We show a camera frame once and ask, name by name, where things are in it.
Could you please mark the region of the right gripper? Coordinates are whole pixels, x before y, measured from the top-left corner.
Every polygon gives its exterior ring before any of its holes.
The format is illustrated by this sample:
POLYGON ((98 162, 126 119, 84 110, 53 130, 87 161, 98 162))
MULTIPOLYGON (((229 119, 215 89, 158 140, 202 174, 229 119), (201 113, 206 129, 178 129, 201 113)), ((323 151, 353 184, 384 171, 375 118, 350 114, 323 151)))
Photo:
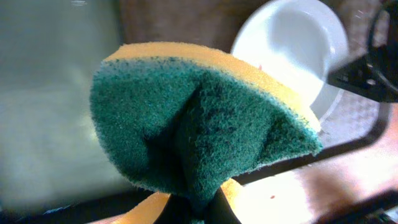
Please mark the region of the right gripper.
POLYGON ((396 103, 397 42, 372 47, 357 60, 330 72, 326 82, 379 103, 396 103))

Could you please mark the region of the green and yellow sponge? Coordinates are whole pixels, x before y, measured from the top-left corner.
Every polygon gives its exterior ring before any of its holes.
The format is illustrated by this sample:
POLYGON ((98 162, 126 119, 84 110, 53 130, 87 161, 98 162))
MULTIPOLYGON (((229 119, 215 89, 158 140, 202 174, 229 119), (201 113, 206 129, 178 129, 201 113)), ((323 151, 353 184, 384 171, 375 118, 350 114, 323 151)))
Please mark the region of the green and yellow sponge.
POLYGON ((201 45, 121 46, 93 76, 90 111, 117 170, 184 198, 193 223, 234 176, 322 150, 317 117, 297 93, 201 45))

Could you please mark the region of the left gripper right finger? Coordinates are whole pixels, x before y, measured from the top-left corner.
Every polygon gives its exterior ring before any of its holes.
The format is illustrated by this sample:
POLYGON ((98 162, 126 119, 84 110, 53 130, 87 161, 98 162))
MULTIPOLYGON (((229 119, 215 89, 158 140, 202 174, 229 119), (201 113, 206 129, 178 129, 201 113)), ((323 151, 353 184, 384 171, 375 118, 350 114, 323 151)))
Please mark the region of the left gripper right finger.
POLYGON ((205 224, 241 224, 220 187, 204 210, 205 224))

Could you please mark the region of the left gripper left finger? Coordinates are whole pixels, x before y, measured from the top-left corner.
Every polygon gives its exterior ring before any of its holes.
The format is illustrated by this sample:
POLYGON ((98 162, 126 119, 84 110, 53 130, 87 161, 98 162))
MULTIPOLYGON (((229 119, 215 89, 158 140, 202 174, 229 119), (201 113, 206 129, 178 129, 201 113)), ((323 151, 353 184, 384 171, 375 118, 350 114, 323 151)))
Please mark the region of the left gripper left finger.
POLYGON ((192 209, 185 197, 171 195, 154 224, 191 224, 192 209))

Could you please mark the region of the white plate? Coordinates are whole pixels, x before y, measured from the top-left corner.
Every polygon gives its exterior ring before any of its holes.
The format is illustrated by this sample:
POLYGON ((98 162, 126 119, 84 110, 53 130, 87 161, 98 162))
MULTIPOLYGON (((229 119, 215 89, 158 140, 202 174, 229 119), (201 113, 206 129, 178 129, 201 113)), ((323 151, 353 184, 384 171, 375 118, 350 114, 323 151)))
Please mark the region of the white plate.
POLYGON ((338 16, 317 0, 269 1, 240 28, 231 54, 297 91, 325 120, 342 90, 326 82, 347 62, 348 38, 338 16))

